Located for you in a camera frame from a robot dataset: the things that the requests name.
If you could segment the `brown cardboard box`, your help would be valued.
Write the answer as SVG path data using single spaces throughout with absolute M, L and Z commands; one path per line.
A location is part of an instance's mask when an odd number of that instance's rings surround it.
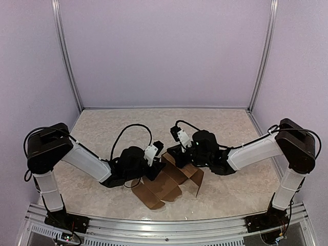
M 135 179 L 131 183 L 133 194 L 150 210 L 158 210 L 164 207 L 166 202 L 174 202 L 182 195 L 180 185 L 187 180 L 197 186 L 197 195 L 204 177 L 204 171 L 192 164 L 187 164 L 182 169 L 178 168 L 174 158 L 168 153 L 162 154 L 161 160 L 166 166 L 154 181 L 143 177 L 142 181 L 138 182 Z

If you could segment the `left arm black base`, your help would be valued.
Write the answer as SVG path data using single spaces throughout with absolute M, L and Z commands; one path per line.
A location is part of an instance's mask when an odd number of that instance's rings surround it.
M 67 213 L 66 208 L 63 207 L 63 209 L 59 211 L 47 211 L 44 223 L 70 232 L 85 234 L 89 221 L 89 217 Z

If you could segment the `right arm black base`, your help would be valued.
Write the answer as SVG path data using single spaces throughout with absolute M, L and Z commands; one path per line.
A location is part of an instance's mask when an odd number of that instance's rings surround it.
M 247 216 L 244 220 L 248 233 L 253 233 L 287 225 L 289 218 L 286 209 L 279 210 L 269 205 L 266 212 Z

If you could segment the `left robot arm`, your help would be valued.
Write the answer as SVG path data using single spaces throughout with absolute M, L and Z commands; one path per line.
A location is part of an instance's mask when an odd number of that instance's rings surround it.
M 24 180 L 34 180 L 48 216 L 59 227 L 66 228 L 72 217 L 66 211 L 53 173 L 58 162 L 66 162 L 93 177 L 102 186 L 114 188 L 124 186 L 130 180 L 140 181 L 143 177 L 154 181 L 166 166 L 159 157 L 162 150 L 161 141 L 150 141 L 145 149 L 131 146 L 124 149 L 119 157 L 103 159 L 75 139 L 67 125 L 61 122 L 33 129 L 25 137 L 23 151 L 28 170 Z

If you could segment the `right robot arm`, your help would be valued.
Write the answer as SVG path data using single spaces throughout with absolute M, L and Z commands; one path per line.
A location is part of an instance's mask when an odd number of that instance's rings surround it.
M 271 126 L 265 135 L 236 147 L 220 145 L 216 136 L 207 130 L 196 129 L 192 136 L 188 136 L 179 123 L 176 121 L 170 129 L 178 144 L 167 149 L 178 168 L 192 164 L 209 168 L 216 175 L 228 176 L 275 156 L 286 158 L 288 168 L 262 216 L 262 223 L 268 228 L 274 227 L 285 216 L 305 177 L 314 170 L 322 149 L 317 133 L 302 128 L 289 118 Z

